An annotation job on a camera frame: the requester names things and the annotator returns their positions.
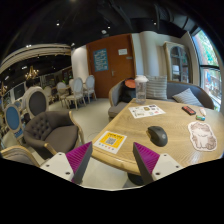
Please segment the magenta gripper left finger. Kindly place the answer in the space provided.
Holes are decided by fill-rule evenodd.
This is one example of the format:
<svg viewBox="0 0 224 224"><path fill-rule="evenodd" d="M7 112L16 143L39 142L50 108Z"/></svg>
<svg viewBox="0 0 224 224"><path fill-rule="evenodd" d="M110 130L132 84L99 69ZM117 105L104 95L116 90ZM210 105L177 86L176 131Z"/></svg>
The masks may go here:
<svg viewBox="0 0 224 224"><path fill-rule="evenodd" d="M45 162L41 168L65 180L80 185L91 154L92 143L88 142L68 153L57 153Z"/></svg>

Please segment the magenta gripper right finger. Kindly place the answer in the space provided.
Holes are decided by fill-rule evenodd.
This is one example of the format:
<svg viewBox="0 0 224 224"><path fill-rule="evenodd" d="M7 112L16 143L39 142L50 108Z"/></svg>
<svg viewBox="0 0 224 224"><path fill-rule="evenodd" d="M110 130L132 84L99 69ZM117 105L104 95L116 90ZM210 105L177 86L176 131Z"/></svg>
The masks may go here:
<svg viewBox="0 0 224 224"><path fill-rule="evenodd" d="M137 142L133 143L133 154L145 185L182 169L169 154L158 154Z"/></svg>

